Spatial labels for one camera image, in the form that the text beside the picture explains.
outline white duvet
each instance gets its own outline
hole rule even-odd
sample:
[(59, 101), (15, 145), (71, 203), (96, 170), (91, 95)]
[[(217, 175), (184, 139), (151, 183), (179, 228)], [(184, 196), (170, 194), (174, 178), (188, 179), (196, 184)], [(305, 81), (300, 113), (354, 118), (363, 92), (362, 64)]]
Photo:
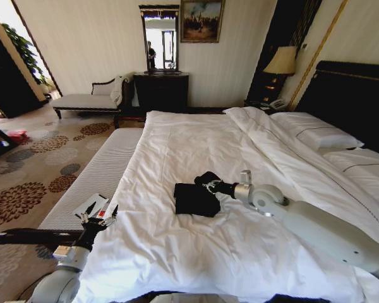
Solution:
[(219, 196), (222, 210), (214, 218), (175, 215), (175, 183), (192, 183), (208, 170), (236, 182), (243, 169), (254, 183), (273, 184), (379, 242), (378, 203), (262, 111), (150, 112), (109, 207), (119, 205), (117, 222), (95, 239), (75, 302), (123, 302), (159, 290), (248, 302), (274, 294), (379, 302), (379, 281), (371, 275), (228, 196)]

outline patterned carpet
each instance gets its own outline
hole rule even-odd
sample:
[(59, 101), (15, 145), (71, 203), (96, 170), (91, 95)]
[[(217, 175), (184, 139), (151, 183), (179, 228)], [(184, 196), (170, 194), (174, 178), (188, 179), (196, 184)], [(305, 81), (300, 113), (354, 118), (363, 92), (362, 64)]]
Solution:
[[(0, 157), (0, 231), (38, 227), (114, 130), (112, 115), (62, 115), (59, 120), (45, 105), (14, 119), (0, 119), (4, 132), (25, 129), (30, 137)], [(120, 122), (120, 127), (143, 123)], [(17, 299), (55, 264), (43, 246), (0, 246), (0, 303)]]

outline picture frame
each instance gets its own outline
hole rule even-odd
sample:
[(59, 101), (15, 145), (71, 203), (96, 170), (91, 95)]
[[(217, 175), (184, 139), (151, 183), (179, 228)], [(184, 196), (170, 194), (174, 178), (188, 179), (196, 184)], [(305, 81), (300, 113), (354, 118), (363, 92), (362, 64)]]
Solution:
[(181, 43), (218, 43), (225, 0), (181, 0)]

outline cream wall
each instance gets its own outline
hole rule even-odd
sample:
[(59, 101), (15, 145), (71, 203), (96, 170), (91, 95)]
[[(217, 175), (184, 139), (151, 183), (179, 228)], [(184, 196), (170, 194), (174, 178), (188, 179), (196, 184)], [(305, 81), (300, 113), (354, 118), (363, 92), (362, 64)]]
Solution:
[[(290, 101), (342, 0), (323, 0), (304, 40), (308, 49), (297, 57), (296, 74), (287, 79), (281, 97)], [(379, 64), (379, 0), (348, 0), (296, 101), (302, 97), (321, 60)]]
[(4, 30), (4, 28), (1, 26), (1, 24), (0, 24), (0, 40), (3, 43), (4, 47), (7, 49), (11, 58), (14, 60), (15, 64), (18, 66), (18, 69), (21, 71), (21, 74), (24, 76), (28, 85), (30, 86), (34, 94), (37, 96), (38, 100), (40, 101), (45, 100), (45, 96), (42, 93), (42, 90), (33, 79), (29, 69), (25, 65), (23, 59), (21, 58), (20, 54), (17, 52), (15, 46), (11, 42), (10, 38), (7, 36), (7, 33)]
[[(146, 70), (139, 4), (179, 0), (16, 0), (64, 95), (91, 82)], [(276, 0), (226, 0), (218, 44), (179, 44), (190, 73), (192, 106), (241, 105), (246, 98)]]

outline red object on floor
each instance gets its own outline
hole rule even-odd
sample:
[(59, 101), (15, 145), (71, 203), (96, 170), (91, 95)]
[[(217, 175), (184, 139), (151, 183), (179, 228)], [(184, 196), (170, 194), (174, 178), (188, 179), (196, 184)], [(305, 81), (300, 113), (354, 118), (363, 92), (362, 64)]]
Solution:
[(24, 129), (21, 129), (19, 131), (9, 131), (7, 133), (7, 136), (9, 136), (13, 141), (15, 141), (18, 144), (28, 139), (27, 131), (25, 131)]

